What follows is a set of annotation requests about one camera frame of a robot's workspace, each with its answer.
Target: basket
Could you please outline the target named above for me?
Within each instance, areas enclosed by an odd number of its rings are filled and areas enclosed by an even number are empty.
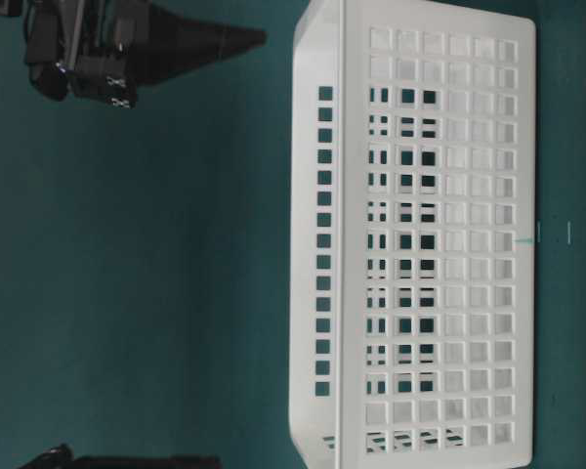
[[[295,38],[290,425],[312,469],[532,449],[535,27],[313,0]]]

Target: green surface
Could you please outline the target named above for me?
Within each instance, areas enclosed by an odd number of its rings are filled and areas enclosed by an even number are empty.
[[[303,0],[161,2],[270,43],[121,112],[45,102],[0,19],[0,468],[78,453],[301,468],[288,437],[291,48]],[[586,0],[539,27],[538,469],[586,468]],[[573,244],[566,244],[566,222]]]

